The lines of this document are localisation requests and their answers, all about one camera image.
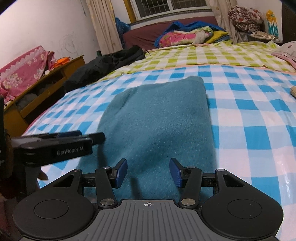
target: checkered fabric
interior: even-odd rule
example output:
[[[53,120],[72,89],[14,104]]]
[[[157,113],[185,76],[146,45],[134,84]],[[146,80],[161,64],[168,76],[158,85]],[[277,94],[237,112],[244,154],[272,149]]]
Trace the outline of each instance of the checkered fabric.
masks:
[[[296,72],[285,60],[272,56],[279,46],[273,41],[244,42],[236,45],[222,41],[209,46],[182,45],[151,50],[146,59],[124,66],[102,78],[107,80],[137,71],[165,69],[197,64],[227,64],[235,66],[267,67],[278,71]]]
[[[216,148],[225,168],[279,202],[284,221],[278,238],[296,240],[296,100],[289,95],[296,75],[267,69],[202,65],[124,74],[67,93],[26,134],[79,129],[97,131],[114,96],[144,84],[188,76],[204,80]],[[49,182],[75,169],[79,159],[42,169]]]

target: orange object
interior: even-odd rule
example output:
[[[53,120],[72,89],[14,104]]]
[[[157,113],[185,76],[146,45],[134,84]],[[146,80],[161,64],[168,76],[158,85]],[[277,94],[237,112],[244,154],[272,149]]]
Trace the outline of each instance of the orange object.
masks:
[[[66,63],[70,62],[70,57],[63,57],[57,60],[57,62],[54,64],[53,68],[57,68],[61,65],[64,65]]]

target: curtain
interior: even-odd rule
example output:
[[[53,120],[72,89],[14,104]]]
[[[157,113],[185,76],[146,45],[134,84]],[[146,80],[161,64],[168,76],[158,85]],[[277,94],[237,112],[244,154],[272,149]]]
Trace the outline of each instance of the curtain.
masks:
[[[110,0],[86,0],[102,55],[122,49]]]
[[[243,42],[240,33],[233,26],[231,20],[228,17],[229,10],[237,5],[237,0],[207,0],[212,8],[214,16],[217,20],[219,27],[229,32],[229,35],[233,42]]]

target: teal towel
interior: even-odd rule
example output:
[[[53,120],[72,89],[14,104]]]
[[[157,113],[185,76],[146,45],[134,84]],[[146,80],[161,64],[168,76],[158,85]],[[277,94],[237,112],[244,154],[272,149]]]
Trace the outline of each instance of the teal towel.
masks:
[[[130,88],[111,101],[98,132],[106,141],[94,154],[81,158],[84,173],[103,166],[128,161],[128,173],[119,189],[120,199],[175,199],[181,190],[169,171],[175,157],[183,166],[196,166],[204,172],[216,169],[215,149],[203,80],[188,77],[164,84]],[[213,189],[202,192],[202,199]],[[95,200],[94,190],[85,195]]]

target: maroon headboard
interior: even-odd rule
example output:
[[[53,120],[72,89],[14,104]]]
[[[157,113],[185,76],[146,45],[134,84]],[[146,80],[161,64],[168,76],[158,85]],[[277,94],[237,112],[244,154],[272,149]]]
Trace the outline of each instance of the maroon headboard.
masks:
[[[211,23],[218,25],[215,17],[195,17],[195,18],[185,18],[167,22],[154,23],[146,25],[140,28],[133,29],[126,32],[123,35],[123,40],[127,48],[133,45],[138,45],[145,50],[154,49],[155,40],[174,22],[179,21],[186,25],[196,21],[203,21],[206,23]]]

